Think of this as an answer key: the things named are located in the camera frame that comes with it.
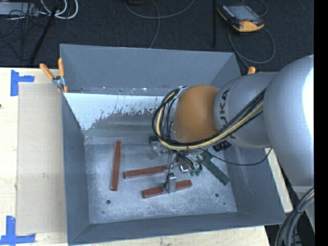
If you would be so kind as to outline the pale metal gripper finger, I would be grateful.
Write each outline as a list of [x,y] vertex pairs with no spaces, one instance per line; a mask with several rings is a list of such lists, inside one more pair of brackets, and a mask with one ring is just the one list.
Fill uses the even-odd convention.
[[173,173],[167,175],[166,182],[163,185],[163,189],[167,193],[173,193],[176,191],[176,179],[177,177]]
[[167,148],[164,147],[162,144],[157,142],[150,144],[149,158],[151,160],[158,159],[166,153],[167,153]]

